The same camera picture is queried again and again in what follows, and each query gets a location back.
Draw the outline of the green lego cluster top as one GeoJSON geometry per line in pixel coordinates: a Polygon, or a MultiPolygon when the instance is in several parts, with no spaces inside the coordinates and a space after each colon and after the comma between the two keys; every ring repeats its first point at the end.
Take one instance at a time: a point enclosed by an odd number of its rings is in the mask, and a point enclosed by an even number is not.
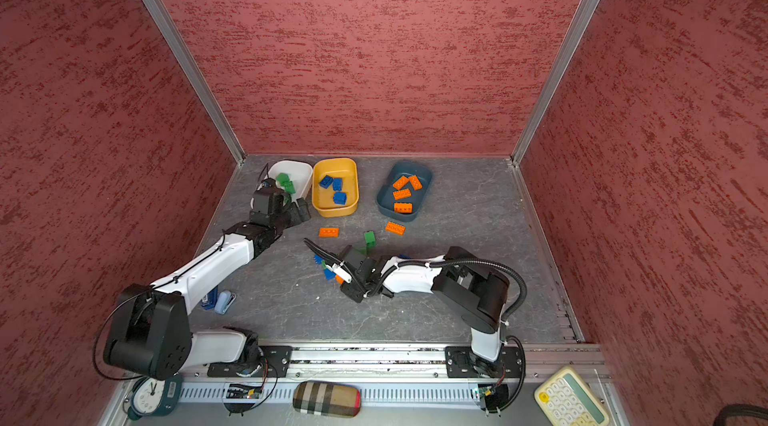
{"type": "Polygon", "coordinates": [[[282,184],[282,188],[283,188],[283,189],[284,189],[284,190],[285,190],[285,191],[286,191],[288,194],[291,194],[291,195],[293,195],[293,194],[295,194],[295,193],[296,193],[295,187],[294,187],[294,185],[293,185],[293,183],[292,183],[291,181],[286,181],[286,182],[284,182],[284,183],[282,184]]]}

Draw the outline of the green lego small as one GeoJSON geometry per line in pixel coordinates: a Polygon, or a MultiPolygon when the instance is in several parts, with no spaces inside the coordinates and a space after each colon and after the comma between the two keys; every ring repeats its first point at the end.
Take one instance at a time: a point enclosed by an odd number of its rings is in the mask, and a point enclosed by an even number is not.
{"type": "Polygon", "coordinates": [[[376,237],[373,231],[367,231],[364,234],[364,239],[367,248],[374,248],[376,246],[376,237]]]}

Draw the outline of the orange lego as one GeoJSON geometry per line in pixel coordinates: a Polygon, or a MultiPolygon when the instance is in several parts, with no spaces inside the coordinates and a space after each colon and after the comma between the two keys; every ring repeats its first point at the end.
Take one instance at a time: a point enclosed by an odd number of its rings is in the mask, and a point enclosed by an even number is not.
{"type": "Polygon", "coordinates": [[[394,212],[398,214],[412,214],[414,206],[411,203],[395,203],[394,212]]]}
{"type": "Polygon", "coordinates": [[[403,189],[403,188],[404,188],[404,187],[405,187],[405,186],[406,186],[406,185],[407,185],[409,182],[410,182],[410,179],[409,179],[409,177],[408,177],[408,176],[405,176],[405,175],[403,175],[403,176],[401,176],[399,179],[397,179],[397,180],[396,180],[396,181],[393,183],[392,187],[393,187],[393,188],[394,188],[396,191],[400,191],[400,190],[402,190],[402,189],[403,189]]]}
{"type": "Polygon", "coordinates": [[[406,232],[406,228],[404,226],[393,222],[388,222],[385,226],[385,230],[398,236],[403,236],[406,232]]]}
{"type": "Polygon", "coordinates": [[[417,176],[411,176],[409,178],[409,182],[414,191],[418,191],[423,188],[423,185],[417,176]]]}
{"type": "Polygon", "coordinates": [[[400,191],[394,191],[393,192],[393,198],[395,201],[401,201],[406,198],[410,198],[412,196],[412,192],[410,189],[404,188],[400,191]]]}
{"type": "Polygon", "coordinates": [[[339,228],[320,228],[318,231],[319,238],[338,238],[340,233],[339,228]]]}

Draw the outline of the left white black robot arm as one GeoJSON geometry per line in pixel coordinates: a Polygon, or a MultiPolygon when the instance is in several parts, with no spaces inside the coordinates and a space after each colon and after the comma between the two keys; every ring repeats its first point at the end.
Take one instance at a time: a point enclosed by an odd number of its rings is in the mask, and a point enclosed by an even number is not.
{"type": "Polygon", "coordinates": [[[249,217],[226,229],[206,252],[149,285],[124,289],[102,326],[105,364],[156,380],[202,365],[224,364],[238,376],[264,370],[255,333],[240,328],[193,332],[189,315],[209,292],[266,251],[283,232],[310,218],[304,198],[292,199],[263,180],[249,217]]]}

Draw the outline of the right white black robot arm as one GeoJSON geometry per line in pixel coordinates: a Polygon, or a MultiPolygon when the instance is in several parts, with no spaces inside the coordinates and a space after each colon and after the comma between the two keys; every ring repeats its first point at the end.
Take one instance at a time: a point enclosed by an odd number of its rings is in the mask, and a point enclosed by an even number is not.
{"type": "Polygon", "coordinates": [[[480,259],[460,247],[429,259],[374,259],[353,247],[334,254],[306,238],[304,244],[341,280],[340,290],[356,303],[376,296],[430,294],[470,328],[469,366],[501,377],[500,328],[525,301],[527,285],[514,269],[480,259]]]}

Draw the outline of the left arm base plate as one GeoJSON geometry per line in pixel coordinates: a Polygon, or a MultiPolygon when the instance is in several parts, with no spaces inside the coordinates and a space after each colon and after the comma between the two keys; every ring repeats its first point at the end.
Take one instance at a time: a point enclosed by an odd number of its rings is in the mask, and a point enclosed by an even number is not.
{"type": "Polygon", "coordinates": [[[284,378],[290,366],[293,348],[286,345],[261,346],[260,356],[253,368],[243,370],[234,363],[214,363],[208,366],[209,378],[235,378],[250,380],[262,378],[265,374],[284,378]]]}

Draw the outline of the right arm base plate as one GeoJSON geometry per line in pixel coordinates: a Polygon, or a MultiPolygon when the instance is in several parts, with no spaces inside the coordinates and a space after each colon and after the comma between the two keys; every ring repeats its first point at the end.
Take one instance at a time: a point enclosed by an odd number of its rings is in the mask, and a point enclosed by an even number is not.
{"type": "Polygon", "coordinates": [[[519,379],[526,364],[516,346],[503,346],[494,362],[480,358],[469,346],[448,346],[444,355],[449,378],[519,379]]]}

